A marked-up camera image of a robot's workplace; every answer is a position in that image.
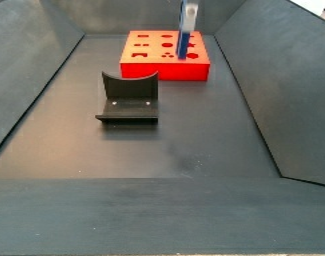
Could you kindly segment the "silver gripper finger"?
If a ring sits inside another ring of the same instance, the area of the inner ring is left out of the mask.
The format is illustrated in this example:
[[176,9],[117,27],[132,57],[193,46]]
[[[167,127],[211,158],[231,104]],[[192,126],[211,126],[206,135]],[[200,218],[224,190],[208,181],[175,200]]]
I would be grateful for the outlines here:
[[197,1],[181,0],[180,10],[180,31],[191,32],[195,28],[197,14]]

